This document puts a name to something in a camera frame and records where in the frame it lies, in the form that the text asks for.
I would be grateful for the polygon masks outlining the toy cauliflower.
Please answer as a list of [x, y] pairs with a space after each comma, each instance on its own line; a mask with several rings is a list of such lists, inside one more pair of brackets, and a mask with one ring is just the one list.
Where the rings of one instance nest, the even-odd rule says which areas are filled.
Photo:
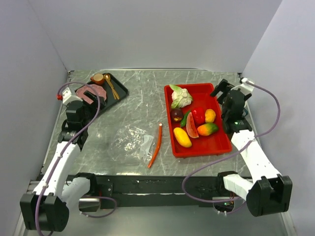
[[193, 97], [190, 95], [186, 88], [181, 88], [177, 85], [170, 84], [172, 92], [172, 104], [171, 108], [183, 108], [190, 105], [193, 102]]

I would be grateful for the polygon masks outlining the toy watermelon slice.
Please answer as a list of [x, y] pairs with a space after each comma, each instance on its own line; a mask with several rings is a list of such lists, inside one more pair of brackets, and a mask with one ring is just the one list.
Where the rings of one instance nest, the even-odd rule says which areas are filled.
[[191, 138], [196, 139], [199, 137], [199, 134], [198, 134], [197, 129], [196, 129], [195, 124], [194, 124], [192, 112], [189, 112], [189, 114], [187, 116], [186, 130], [187, 130], [188, 135]]

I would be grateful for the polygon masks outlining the clear zip top bag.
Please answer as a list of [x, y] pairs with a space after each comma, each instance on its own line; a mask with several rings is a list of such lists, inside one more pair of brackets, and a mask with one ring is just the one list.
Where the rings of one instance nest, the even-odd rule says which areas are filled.
[[145, 130], [134, 125], [118, 129], [108, 147], [109, 157], [116, 164], [123, 166], [148, 165], [162, 127], [162, 123], [159, 122], [153, 126], [153, 130]]

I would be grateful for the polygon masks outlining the yellow toy mango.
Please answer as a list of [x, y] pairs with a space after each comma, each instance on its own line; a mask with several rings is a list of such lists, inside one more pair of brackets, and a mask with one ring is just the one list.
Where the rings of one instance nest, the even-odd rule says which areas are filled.
[[179, 127], [174, 128], [173, 134], [177, 142], [185, 148], [190, 148], [192, 146], [192, 142], [189, 139], [187, 132]]

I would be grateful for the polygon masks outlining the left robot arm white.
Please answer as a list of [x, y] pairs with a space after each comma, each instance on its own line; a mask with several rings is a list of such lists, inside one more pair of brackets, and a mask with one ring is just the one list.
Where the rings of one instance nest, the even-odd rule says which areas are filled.
[[86, 196], [93, 197], [98, 191], [94, 174], [77, 174], [66, 186], [69, 170], [74, 159], [81, 153], [88, 137], [88, 127], [99, 115], [103, 99], [93, 89], [85, 95], [93, 100], [87, 103], [70, 88], [58, 93], [58, 99], [66, 107], [66, 120], [59, 134], [54, 157], [46, 173], [30, 194], [20, 199], [20, 208], [26, 229], [61, 232], [65, 229], [70, 210]]

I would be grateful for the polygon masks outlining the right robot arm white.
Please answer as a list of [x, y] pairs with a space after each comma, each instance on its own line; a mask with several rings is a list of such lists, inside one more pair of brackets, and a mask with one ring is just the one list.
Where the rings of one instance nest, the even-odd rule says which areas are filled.
[[252, 177], [246, 180], [234, 171], [219, 173], [216, 192], [221, 196], [235, 193], [246, 201], [250, 213], [257, 217], [288, 211], [293, 183], [270, 162], [257, 141], [259, 136], [243, 114], [255, 87], [247, 78], [242, 78], [237, 86], [223, 79], [211, 96], [221, 93], [217, 101], [221, 104], [223, 130], [231, 137]]

